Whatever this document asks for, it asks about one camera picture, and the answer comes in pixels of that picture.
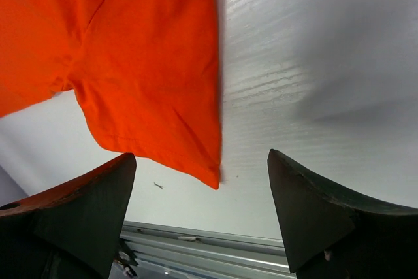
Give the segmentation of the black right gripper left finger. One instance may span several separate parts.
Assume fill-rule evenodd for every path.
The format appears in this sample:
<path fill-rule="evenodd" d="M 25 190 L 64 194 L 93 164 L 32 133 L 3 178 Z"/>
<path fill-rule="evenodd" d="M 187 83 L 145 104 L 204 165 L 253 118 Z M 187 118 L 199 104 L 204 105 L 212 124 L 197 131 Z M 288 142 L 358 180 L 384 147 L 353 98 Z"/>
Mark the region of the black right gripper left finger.
<path fill-rule="evenodd" d="M 2 278 L 108 278 L 136 172 L 122 154 L 1 207 Z"/>

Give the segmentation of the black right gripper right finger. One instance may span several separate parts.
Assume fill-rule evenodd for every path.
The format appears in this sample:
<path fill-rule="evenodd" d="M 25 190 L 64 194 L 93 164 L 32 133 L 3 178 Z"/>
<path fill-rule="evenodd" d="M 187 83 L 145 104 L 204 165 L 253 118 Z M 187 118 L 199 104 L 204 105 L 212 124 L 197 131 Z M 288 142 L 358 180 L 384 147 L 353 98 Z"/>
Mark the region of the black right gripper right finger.
<path fill-rule="evenodd" d="M 278 150 L 268 175 L 297 278 L 416 278 L 417 209 L 363 195 Z"/>

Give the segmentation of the orange t shirt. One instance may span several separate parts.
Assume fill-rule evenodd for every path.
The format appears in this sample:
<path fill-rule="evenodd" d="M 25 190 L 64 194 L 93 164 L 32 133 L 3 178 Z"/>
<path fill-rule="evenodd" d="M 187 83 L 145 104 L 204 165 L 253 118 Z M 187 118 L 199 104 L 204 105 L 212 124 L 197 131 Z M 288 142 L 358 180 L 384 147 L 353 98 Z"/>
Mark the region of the orange t shirt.
<path fill-rule="evenodd" d="M 1 0 L 1 115 L 72 90 L 104 149 L 220 183 L 216 0 Z"/>

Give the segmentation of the aluminium rail frame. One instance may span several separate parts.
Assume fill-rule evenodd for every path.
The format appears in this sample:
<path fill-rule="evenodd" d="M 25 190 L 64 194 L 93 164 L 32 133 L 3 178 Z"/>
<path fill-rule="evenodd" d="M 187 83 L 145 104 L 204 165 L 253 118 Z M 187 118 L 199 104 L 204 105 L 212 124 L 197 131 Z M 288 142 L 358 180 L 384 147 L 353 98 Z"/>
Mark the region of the aluminium rail frame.
<path fill-rule="evenodd" d="M 281 240 L 125 222 L 139 278 L 294 278 Z"/>

